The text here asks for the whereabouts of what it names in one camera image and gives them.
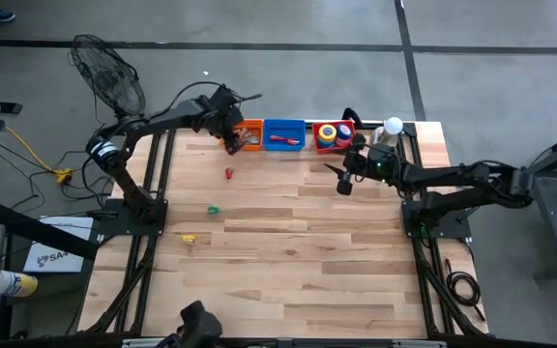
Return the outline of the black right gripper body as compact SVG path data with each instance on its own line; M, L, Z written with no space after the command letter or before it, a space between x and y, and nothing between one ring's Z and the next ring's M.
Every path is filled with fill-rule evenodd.
M400 182L402 161L387 145L352 145L348 148L348 173L386 184Z

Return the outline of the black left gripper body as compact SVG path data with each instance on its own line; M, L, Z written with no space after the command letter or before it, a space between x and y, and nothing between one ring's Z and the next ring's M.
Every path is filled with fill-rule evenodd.
M211 115L205 126L212 133L224 133L244 121L240 110L240 97L228 87L221 85L210 97Z

